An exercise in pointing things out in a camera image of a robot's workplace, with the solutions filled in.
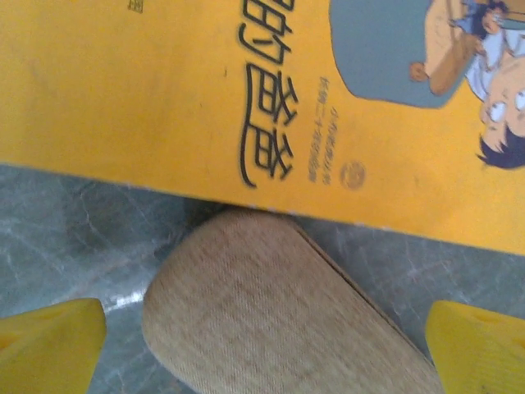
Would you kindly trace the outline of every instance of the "marble floor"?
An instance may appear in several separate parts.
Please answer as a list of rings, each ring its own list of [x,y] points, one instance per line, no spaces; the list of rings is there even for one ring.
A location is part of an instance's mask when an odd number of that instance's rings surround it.
[[[0,167],[0,317],[99,298],[107,340],[90,393],[191,393],[148,351],[142,296],[166,256],[222,206],[149,190]],[[296,218],[428,355],[435,300],[525,318],[525,258]]]

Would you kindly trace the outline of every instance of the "chinese characters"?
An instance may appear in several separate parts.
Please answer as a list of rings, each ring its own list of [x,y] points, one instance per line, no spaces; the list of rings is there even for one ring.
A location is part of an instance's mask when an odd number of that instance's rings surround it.
[[[240,42],[273,67],[282,66],[285,55],[291,53],[284,39],[287,34],[292,34],[283,12],[293,10],[294,0],[243,0],[243,15],[250,24],[240,24]],[[281,130],[297,117],[295,105],[299,103],[299,98],[292,79],[284,77],[279,68],[273,71],[247,62],[246,82],[240,170],[243,182],[248,187],[256,188],[256,183],[248,174],[249,158],[253,158],[255,166],[267,172],[272,179],[278,176],[284,180],[293,168],[290,160],[294,154],[286,133]]]

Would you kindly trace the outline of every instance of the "yellow book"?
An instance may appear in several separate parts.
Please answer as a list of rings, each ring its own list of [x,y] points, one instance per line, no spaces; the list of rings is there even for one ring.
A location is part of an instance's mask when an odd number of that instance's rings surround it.
[[[525,254],[498,4],[3,2],[0,161]]]

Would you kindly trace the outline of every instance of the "cartoon boy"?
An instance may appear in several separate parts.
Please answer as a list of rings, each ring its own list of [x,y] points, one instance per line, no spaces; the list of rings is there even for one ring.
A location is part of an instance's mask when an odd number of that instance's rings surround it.
[[[478,157],[493,167],[525,166],[525,56],[504,52],[481,119],[486,130],[480,139],[482,155]]]
[[[463,0],[463,5],[467,6],[467,14],[463,19],[450,21],[450,25],[460,27],[465,33],[475,35],[481,40],[488,34],[499,33],[509,14],[505,2],[499,0],[489,0],[488,4],[480,4],[476,0]]]

